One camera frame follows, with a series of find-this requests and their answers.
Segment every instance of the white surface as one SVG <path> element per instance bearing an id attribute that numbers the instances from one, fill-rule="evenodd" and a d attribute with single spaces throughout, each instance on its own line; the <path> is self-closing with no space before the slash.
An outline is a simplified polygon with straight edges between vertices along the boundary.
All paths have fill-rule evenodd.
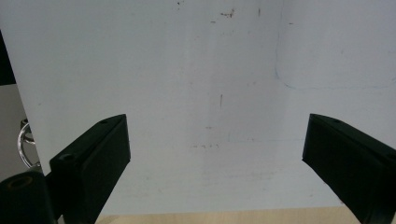
<path id="1" fill-rule="evenodd" d="M 301 162 L 308 116 L 396 147 L 394 11 L 2 1 L 0 25 L 46 172 L 96 121 L 127 114 L 132 162 L 104 213 L 138 214 L 339 204 Z"/>

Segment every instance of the white board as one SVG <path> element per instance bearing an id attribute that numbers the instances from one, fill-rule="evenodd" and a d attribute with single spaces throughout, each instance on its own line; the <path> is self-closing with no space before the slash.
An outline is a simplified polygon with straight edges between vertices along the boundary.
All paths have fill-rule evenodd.
<path id="1" fill-rule="evenodd" d="M 393 1 L 2 1 L 48 161 L 125 113 L 132 162 L 105 214 L 339 205 L 301 162 L 309 113 L 396 147 Z"/>

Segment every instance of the metal hook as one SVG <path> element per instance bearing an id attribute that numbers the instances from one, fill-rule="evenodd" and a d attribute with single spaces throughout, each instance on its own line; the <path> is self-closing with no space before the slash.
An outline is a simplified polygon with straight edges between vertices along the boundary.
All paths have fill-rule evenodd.
<path id="1" fill-rule="evenodd" d="M 23 161 L 23 163 L 28 167 L 34 167 L 34 166 L 41 166 L 40 162 L 36 162 L 36 163 L 31 163 L 30 160 L 27 158 L 25 152 L 24 152 L 24 148 L 23 148 L 23 142 L 28 143 L 28 144 L 32 144 L 35 145 L 35 141 L 31 138 L 25 137 L 25 135 L 27 133 L 30 133 L 30 125 L 29 123 L 26 121 L 26 123 L 24 123 L 23 127 L 21 128 L 20 134 L 18 135 L 18 142 L 17 142 L 17 146 L 18 146 L 18 152 L 20 153 L 21 159 Z"/>

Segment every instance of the dark mark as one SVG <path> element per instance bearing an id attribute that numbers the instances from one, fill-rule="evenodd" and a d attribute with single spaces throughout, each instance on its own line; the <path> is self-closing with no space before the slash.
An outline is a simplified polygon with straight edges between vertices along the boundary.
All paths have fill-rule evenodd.
<path id="1" fill-rule="evenodd" d="M 221 16 L 225 16 L 227 18 L 232 18 L 233 17 L 233 13 L 235 12 L 235 9 L 231 9 L 230 13 L 220 13 Z"/>

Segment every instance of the gray wall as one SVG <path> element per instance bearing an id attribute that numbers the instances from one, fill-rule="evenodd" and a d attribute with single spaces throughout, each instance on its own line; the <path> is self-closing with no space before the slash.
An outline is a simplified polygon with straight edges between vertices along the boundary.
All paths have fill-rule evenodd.
<path id="1" fill-rule="evenodd" d="M 26 167 L 17 150 L 20 122 L 26 118 L 17 85 L 0 86 L 0 181 L 21 172 Z M 34 147 L 26 146 L 31 161 L 37 161 Z"/>

